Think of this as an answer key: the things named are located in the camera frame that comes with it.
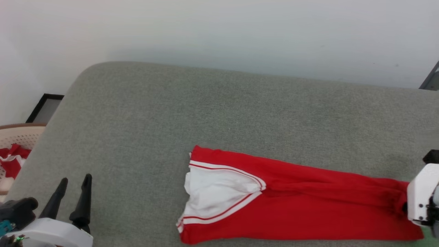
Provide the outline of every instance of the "black picture frame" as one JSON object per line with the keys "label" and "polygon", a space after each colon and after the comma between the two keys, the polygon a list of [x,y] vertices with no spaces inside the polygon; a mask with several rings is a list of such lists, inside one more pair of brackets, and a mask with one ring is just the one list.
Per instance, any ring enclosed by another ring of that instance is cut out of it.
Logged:
{"label": "black picture frame", "polygon": [[439,73],[438,71],[439,69],[439,61],[436,63],[436,65],[433,67],[433,69],[431,70],[431,72],[428,74],[427,78],[424,80],[424,82],[422,83],[422,85],[419,87],[419,89],[425,89],[425,90],[432,90],[428,88],[428,84],[430,83],[430,81],[433,79],[433,76],[436,73]]}
{"label": "black picture frame", "polygon": [[44,103],[46,103],[46,100],[53,99],[53,100],[62,100],[64,98],[64,95],[59,94],[43,94],[40,101],[38,101],[38,104],[33,109],[32,113],[30,114],[29,118],[26,120],[26,123],[33,123],[36,116],[40,112],[40,110],[43,108]]}

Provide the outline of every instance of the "red track pants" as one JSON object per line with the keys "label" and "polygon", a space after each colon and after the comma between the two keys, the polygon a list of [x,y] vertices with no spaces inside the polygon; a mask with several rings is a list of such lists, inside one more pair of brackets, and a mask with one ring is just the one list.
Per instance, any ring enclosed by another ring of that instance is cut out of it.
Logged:
{"label": "red track pants", "polygon": [[416,240],[402,208],[407,182],[295,165],[196,146],[181,241]]}

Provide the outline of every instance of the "white wall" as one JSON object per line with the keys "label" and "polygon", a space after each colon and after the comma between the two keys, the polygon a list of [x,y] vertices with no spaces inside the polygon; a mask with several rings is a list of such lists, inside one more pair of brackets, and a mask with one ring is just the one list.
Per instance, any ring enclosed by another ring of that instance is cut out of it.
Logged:
{"label": "white wall", "polygon": [[24,123],[42,95],[43,88],[0,32],[0,125]]}
{"label": "white wall", "polygon": [[437,0],[3,0],[47,93],[133,60],[418,88],[439,59]]}

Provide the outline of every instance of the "white fabric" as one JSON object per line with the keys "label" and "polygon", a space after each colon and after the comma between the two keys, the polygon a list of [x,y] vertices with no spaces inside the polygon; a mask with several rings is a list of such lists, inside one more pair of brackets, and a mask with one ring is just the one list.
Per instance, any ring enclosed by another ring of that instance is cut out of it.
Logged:
{"label": "white fabric", "polygon": [[1,161],[13,161],[17,159],[18,163],[20,164],[21,167],[23,167],[23,164],[25,163],[26,159],[23,159],[21,157],[21,155],[8,155],[6,158],[2,158],[0,157]]}
{"label": "white fabric", "polygon": [[233,214],[265,189],[265,182],[234,167],[190,161],[184,188],[190,195],[177,223],[210,224]]}

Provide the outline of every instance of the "white stripe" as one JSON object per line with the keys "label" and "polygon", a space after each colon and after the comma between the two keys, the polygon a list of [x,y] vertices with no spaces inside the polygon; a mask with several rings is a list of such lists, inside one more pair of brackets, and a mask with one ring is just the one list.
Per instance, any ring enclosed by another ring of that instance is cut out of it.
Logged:
{"label": "white stripe", "polygon": [[258,184],[258,187],[259,187],[258,177],[249,176],[249,175],[246,175],[246,174],[241,174],[241,173],[238,172],[239,169],[235,169],[233,167],[229,167],[229,168],[216,168],[215,170],[212,170],[212,169],[207,168],[207,167],[199,167],[199,166],[192,166],[191,168],[200,169],[200,170],[203,170],[203,171],[231,171],[233,173],[237,173],[239,175],[251,178],[253,181],[255,181],[255,183]]}
{"label": "white stripe", "polygon": [[183,220],[183,215],[180,216],[180,218],[178,218],[177,223],[175,224],[176,226],[180,225],[181,220]]}
{"label": "white stripe", "polygon": [[220,169],[235,170],[235,171],[238,171],[240,173],[243,173],[243,174],[247,175],[248,177],[256,179],[262,185],[261,190],[265,190],[265,188],[266,188],[266,184],[265,184],[265,182],[262,179],[256,177],[253,174],[250,174],[248,172],[240,170],[238,168],[234,168],[234,167],[230,167],[230,166],[224,166],[224,165],[210,164],[210,163],[205,163],[205,162],[200,162],[200,161],[195,161],[195,160],[189,161],[189,164],[196,165],[196,166],[202,166],[202,167],[209,167],[209,168],[220,168]]}
{"label": "white stripe", "polygon": [[179,227],[177,227],[177,230],[179,233],[183,232],[183,224],[181,224]]}
{"label": "white stripe", "polygon": [[18,163],[22,167],[26,159],[23,159],[21,155],[8,155],[5,159],[0,157],[0,161],[13,161],[17,159]]}
{"label": "white stripe", "polygon": [[222,215],[220,215],[218,217],[215,217],[215,218],[212,218],[212,219],[208,219],[208,220],[202,220],[202,219],[198,219],[198,218],[184,218],[183,219],[183,224],[184,225],[186,225],[186,224],[210,224],[210,223],[214,223],[214,222],[220,221],[220,220],[230,216],[234,212],[240,210],[241,208],[245,207],[251,201],[256,199],[260,194],[262,194],[262,192],[260,192],[260,191],[251,194],[249,197],[247,197],[240,204],[236,205],[235,207],[231,208],[229,211],[227,211],[226,213],[224,213],[224,214],[222,214]]}

